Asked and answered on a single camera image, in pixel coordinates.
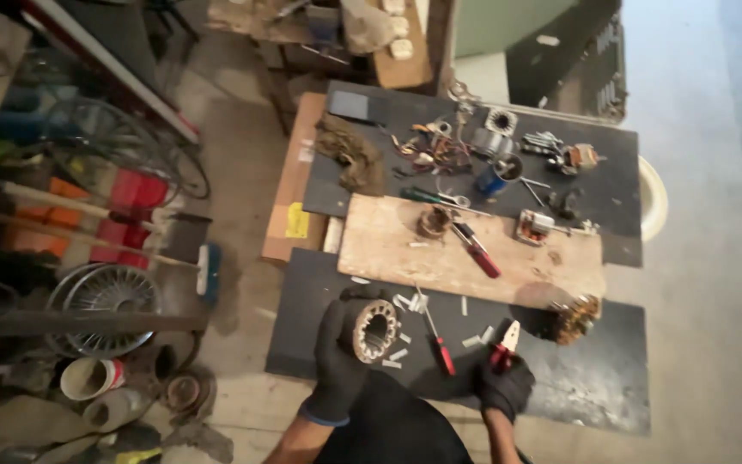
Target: yellow label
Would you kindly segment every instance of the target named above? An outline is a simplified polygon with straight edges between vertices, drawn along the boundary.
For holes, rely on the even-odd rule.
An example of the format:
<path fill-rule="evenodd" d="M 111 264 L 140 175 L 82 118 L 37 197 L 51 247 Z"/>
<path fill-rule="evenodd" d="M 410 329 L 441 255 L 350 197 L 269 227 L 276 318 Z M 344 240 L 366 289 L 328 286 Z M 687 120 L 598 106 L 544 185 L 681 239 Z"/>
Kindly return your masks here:
<path fill-rule="evenodd" d="M 303 211 L 303 204 L 297 201 L 288 206 L 288 227 L 285 238 L 308 238 L 308 218 L 311 215 Z"/>

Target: black glove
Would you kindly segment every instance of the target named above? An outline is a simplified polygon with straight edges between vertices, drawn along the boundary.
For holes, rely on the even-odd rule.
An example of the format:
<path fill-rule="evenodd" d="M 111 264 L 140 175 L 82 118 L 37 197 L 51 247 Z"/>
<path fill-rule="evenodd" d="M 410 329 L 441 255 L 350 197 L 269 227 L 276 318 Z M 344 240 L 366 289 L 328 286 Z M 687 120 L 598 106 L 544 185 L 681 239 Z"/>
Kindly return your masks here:
<path fill-rule="evenodd" d="M 511 358 L 511 367 L 502 373 L 495 373 L 488 360 L 480 364 L 477 373 L 475 392 L 480 398 L 480 410 L 497 408 L 514 423 L 517 415 L 525 411 L 529 404 L 534 374 L 520 356 Z"/>
<path fill-rule="evenodd" d="M 300 407 L 302 416 L 319 425 L 340 427 L 348 423 L 348 409 L 354 404 L 368 375 L 368 364 L 359 361 L 350 348 L 337 339 L 342 332 L 345 309 L 365 306 L 368 300 L 391 298 L 385 290 L 372 285 L 348 287 L 340 300 L 332 301 L 325 310 L 316 334 L 316 387 Z"/>

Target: black workbench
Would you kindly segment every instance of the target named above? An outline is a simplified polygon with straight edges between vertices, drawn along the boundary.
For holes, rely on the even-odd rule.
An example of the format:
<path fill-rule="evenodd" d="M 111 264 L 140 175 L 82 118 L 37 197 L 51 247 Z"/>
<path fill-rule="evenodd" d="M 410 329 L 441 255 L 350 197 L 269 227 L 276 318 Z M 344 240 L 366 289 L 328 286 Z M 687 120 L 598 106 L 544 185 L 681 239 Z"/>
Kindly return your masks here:
<path fill-rule="evenodd" d="M 389 105 L 386 129 L 395 134 L 398 140 L 408 140 L 414 135 L 410 132 L 413 124 L 426 124 L 439 117 L 452 124 L 455 121 L 456 103 L 453 101 L 341 81 L 331 81 L 329 84 L 325 108 L 329 107 L 331 95 L 337 90 L 372 98 L 385 98 Z M 482 127 L 486 114 L 486 109 L 477 110 L 462 133 L 463 140 L 470 140 L 471 134 L 478 127 Z M 550 131 L 567 144 L 591 143 L 599 155 L 607 158 L 592 171 L 581 173 L 579 176 L 567 176 L 546 169 L 543 157 L 533 154 L 520 155 L 523 159 L 523 175 L 551 185 L 552 191 L 557 192 L 561 198 L 574 187 L 584 190 L 578 204 L 581 220 L 590 219 L 600 224 L 604 262 L 634 268 L 642 267 L 637 133 L 568 121 L 555 116 L 521 112 L 517 114 L 520 120 L 514 132 L 515 146 L 523 134 Z M 374 125 L 356 122 L 352 125 L 384 153 L 386 195 L 398 196 L 402 187 L 411 185 L 435 191 L 435 176 L 425 174 L 397 179 L 392 169 L 398 167 L 410 172 L 411 163 L 397 154 L 390 137 Z M 485 168 L 486 163 L 474 159 L 474 174 L 479 174 Z M 340 171 L 341 168 L 335 161 L 316 154 L 305 191 L 304 211 L 337 217 L 345 217 L 348 214 L 350 193 L 339 185 Z M 547 207 L 539 206 L 521 183 L 508 186 L 505 192 L 497 197 L 496 202 L 488 203 L 474 188 L 472 174 L 443 176 L 440 182 L 443 189 L 451 187 L 454 195 L 468 196 L 471 199 L 471 207 L 481 211 L 498 216 L 517 217 L 521 210 L 531 209 L 551 215 L 551 211 Z M 543 201 L 546 200 L 550 192 L 548 189 L 535 186 L 532 188 Z M 557 222 L 567 226 L 580 221 L 569 223 L 558 219 Z"/>
<path fill-rule="evenodd" d="M 313 347 L 317 327 L 327 304 L 341 290 L 355 285 L 350 276 L 336 270 L 338 255 L 294 248 L 285 271 L 265 371 L 296 377 L 316 377 Z M 386 282 L 382 288 L 406 297 L 414 289 Z M 592 331 L 571 346 L 561 347 L 538 338 L 548 327 L 549 311 L 468 299 L 468 316 L 461 312 L 461 297 L 426 290 L 429 308 L 458 374 L 443 375 L 429 348 L 429 328 L 424 316 L 406 311 L 402 332 L 410 344 L 398 340 L 392 352 L 408 348 L 400 359 L 402 369 L 375 365 L 391 374 L 415 394 L 477 408 L 471 395 L 476 364 L 487 348 L 465 348 L 462 341 L 482 334 L 489 325 L 497 333 L 516 318 L 524 330 L 517 351 L 537 377 L 527 414 L 589 427 L 646 435 L 651 430 L 648 364 L 644 312 L 641 307 L 603 301 L 603 317 Z"/>

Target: red pliers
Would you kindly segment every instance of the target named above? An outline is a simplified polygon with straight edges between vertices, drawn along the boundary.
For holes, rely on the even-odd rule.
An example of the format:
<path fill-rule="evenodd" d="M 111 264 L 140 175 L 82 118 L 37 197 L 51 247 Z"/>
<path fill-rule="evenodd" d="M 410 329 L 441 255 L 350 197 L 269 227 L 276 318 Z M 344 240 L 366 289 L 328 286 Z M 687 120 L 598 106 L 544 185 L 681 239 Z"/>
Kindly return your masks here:
<path fill-rule="evenodd" d="M 489 364 L 498 373 L 507 371 L 511 367 L 511 358 L 517 349 L 520 340 L 520 322 L 514 321 L 503 335 L 503 341 L 494 345 Z"/>

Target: person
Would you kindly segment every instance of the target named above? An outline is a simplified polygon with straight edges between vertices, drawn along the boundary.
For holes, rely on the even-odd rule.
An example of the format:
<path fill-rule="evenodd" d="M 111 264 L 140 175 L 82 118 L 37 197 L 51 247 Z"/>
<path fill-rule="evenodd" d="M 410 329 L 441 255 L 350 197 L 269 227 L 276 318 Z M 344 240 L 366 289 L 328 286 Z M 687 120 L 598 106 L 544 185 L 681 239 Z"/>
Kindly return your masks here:
<path fill-rule="evenodd" d="M 384 372 L 368 369 L 338 342 L 346 308 L 386 298 L 374 286 L 345 289 L 331 302 L 316 336 L 316 386 L 265 459 L 267 464 L 309 462 L 472 462 L 451 424 Z M 474 391 L 488 430 L 494 463 L 520 463 L 514 420 L 529 401 L 534 375 L 520 358 L 496 373 L 487 359 Z"/>

